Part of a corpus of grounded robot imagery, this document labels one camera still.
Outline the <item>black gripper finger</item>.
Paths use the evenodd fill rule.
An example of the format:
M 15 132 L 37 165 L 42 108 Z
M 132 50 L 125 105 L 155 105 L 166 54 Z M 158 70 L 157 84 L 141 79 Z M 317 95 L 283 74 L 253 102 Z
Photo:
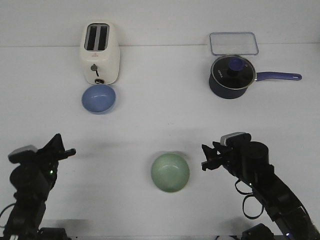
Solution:
M 216 153 L 224 153 L 225 152 L 225 146 L 221 145 L 219 142 L 213 141 L 212 142 L 213 149 Z
M 62 136 L 60 133 L 57 133 L 53 138 L 41 149 L 41 151 L 52 151 L 52 152 L 61 152 L 62 151 Z
M 201 148 L 205 155 L 206 162 L 210 163 L 215 160 L 215 158 L 217 157 L 217 150 L 215 148 L 211 148 L 205 144 L 202 144 Z
M 63 141 L 61 139 L 59 140 L 59 152 L 60 153 L 65 153 L 66 152 L 64 144 L 63 144 Z

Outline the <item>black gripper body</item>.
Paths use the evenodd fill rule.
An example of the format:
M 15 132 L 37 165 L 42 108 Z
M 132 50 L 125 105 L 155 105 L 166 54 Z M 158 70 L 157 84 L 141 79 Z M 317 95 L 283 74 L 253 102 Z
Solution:
M 59 151 L 41 151 L 36 152 L 36 163 L 45 175 L 56 175 L 58 172 L 59 161 L 74 156 L 76 149 L 66 149 L 65 152 Z
M 238 175 L 240 170 L 240 147 L 227 147 L 225 146 L 224 153 L 217 153 L 217 156 L 212 162 L 202 162 L 201 169 L 206 170 L 215 170 L 220 166 L 223 166 L 231 175 Z

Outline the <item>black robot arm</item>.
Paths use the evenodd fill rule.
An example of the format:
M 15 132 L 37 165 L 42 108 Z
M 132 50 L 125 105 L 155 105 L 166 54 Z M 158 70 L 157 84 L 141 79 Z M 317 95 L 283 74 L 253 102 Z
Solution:
M 257 141 L 241 145 L 213 148 L 202 145 L 206 161 L 204 171 L 223 166 L 231 175 L 248 185 L 252 195 L 261 203 L 270 219 L 289 240 L 318 240 L 320 233 L 298 197 L 275 174 L 269 163 L 268 147 Z
M 20 147 L 8 155 L 8 160 L 18 166 L 9 180 L 16 189 L 15 203 L 6 224 L 2 240 L 67 240 L 61 227 L 40 227 L 46 211 L 46 201 L 58 177 L 59 161 L 76 154 L 64 148 L 62 136 L 57 133 L 43 147 Z

